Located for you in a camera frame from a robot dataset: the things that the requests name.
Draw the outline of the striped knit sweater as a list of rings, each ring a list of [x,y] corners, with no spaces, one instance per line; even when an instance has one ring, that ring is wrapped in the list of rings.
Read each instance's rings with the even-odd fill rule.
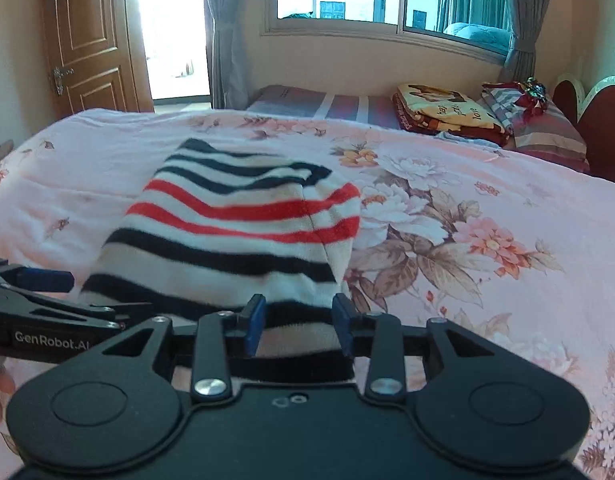
[[[253,376],[345,382],[331,324],[361,223],[356,186],[286,156],[182,142],[106,238],[82,304],[149,304],[175,320],[268,307]]]

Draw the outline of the pink floral bedspread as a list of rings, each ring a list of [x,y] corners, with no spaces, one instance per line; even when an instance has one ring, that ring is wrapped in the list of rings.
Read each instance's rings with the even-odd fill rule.
[[[190,139],[286,156],[353,183],[344,275],[358,311],[445,318],[573,382],[591,406],[577,464],[615,479],[615,184],[471,142],[336,119],[88,110],[0,162],[0,257],[68,271],[78,295],[106,238]]]

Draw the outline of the brown wooden door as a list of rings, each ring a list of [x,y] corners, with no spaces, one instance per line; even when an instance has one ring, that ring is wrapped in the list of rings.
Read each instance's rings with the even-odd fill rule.
[[[42,0],[49,79],[58,115],[151,113],[138,0]]]

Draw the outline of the striped bed sheet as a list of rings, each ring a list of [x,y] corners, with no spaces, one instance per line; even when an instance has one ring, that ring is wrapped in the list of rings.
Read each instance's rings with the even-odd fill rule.
[[[400,129],[395,106],[384,96],[344,96],[277,84],[264,88],[248,110],[258,114],[342,119]]]

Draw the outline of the yellow red folded blanket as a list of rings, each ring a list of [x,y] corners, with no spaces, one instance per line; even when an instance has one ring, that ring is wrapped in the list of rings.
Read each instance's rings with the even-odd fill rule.
[[[449,133],[503,148],[510,134],[495,115],[469,96],[426,84],[401,84],[392,96],[402,129],[436,136]]]

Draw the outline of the striped pillow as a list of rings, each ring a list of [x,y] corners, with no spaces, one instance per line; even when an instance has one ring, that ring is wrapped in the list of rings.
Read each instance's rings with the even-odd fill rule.
[[[510,134],[516,151],[587,174],[587,145],[548,96],[546,110],[531,112],[516,104],[518,82],[482,84],[482,100]]]

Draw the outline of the red white headboard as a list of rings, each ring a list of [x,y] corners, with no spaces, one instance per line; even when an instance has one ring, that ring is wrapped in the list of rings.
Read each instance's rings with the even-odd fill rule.
[[[551,96],[587,145],[589,174],[615,183],[615,76],[586,92],[576,76],[565,73]]]

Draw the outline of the grey left curtain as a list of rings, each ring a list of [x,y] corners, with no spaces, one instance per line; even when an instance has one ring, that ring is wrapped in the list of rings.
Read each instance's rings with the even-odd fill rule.
[[[249,96],[240,26],[241,0],[204,0],[212,107],[244,110]]]

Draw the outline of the grey curtain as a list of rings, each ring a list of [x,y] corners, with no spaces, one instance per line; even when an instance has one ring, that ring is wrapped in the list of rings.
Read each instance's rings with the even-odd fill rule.
[[[244,110],[249,96],[240,26],[241,0],[204,0],[212,107]]]
[[[539,39],[550,0],[507,1],[511,36],[499,81],[524,81],[534,75],[536,41]]]

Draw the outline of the window with sliding panes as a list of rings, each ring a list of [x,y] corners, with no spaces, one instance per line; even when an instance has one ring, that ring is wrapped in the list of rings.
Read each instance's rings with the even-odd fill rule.
[[[268,29],[296,34],[431,41],[505,58],[508,0],[268,0]]]

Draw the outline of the grey right curtain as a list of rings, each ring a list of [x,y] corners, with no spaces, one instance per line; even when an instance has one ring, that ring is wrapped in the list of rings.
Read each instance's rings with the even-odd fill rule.
[[[524,81],[534,75],[536,41],[539,39],[550,0],[507,1],[511,36],[499,81]]]

